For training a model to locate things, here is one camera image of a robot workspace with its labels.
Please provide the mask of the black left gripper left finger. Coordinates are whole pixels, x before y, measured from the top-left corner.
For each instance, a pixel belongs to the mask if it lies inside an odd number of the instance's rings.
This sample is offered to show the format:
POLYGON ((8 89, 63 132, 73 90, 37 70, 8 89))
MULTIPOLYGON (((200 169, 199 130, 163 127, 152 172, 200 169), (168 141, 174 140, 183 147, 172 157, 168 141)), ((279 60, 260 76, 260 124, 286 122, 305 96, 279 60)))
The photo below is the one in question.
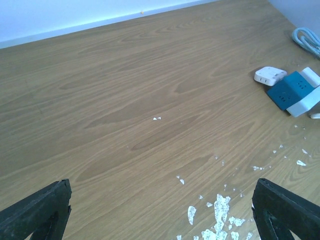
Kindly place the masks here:
POLYGON ((71 213, 70 181, 55 181, 0 211, 2 240, 61 240, 71 213))

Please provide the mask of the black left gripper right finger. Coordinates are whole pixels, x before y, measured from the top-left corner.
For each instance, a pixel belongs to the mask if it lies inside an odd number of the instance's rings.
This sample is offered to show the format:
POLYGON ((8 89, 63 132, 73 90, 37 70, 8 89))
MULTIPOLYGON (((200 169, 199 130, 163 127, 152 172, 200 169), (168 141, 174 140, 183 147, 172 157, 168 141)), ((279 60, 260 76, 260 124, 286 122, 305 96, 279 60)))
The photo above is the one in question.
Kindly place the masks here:
POLYGON ((252 196, 253 218, 262 240, 320 238, 320 207, 271 182, 257 180, 252 196))

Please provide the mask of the dark blue cube adapter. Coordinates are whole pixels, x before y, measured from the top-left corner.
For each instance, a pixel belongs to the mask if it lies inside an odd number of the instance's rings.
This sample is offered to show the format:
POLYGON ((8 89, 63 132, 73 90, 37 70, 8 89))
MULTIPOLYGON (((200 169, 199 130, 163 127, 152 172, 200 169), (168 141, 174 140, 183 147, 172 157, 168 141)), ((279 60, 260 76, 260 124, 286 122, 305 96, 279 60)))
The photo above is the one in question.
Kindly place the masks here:
POLYGON ((293 106, 316 88, 294 71, 272 86, 266 94, 282 110, 293 106))

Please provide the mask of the white square plug adapter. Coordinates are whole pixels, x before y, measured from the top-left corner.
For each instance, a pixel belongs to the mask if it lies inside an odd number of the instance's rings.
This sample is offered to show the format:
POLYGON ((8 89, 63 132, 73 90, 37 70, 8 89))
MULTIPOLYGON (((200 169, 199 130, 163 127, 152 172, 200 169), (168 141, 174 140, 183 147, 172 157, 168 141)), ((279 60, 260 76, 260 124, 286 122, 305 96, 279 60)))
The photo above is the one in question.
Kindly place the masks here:
POLYGON ((287 72, 285 70, 273 66, 265 66, 255 72, 253 79, 258 83, 272 87, 286 75, 287 72))

